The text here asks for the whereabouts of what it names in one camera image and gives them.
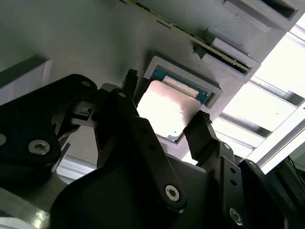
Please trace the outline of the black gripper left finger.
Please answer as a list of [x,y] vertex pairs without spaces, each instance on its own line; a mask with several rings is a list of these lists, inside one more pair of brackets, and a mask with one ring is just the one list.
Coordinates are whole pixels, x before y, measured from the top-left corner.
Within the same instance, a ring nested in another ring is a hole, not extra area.
[[133,103],[137,71],[130,69],[123,86],[97,89],[79,74],[26,94],[0,107],[0,182],[35,186],[54,172],[63,154],[59,142],[82,125],[94,129],[97,169],[127,163],[142,175],[161,208],[183,212],[183,188],[148,120]]

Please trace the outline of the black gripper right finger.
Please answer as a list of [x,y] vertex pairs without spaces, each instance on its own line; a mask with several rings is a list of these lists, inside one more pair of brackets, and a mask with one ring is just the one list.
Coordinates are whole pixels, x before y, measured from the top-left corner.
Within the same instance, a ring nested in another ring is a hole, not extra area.
[[285,202],[251,160],[234,161],[210,115],[198,111],[184,129],[191,157],[208,175],[207,224],[221,229],[286,229]]

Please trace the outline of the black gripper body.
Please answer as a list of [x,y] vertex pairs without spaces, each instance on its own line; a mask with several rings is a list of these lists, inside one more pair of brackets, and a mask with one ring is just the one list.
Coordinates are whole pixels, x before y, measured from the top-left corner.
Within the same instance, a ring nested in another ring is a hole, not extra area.
[[127,163],[103,167],[68,185],[51,208],[52,229],[222,229],[224,218],[205,171],[168,156],[186,194],[183,213],[165,211]]

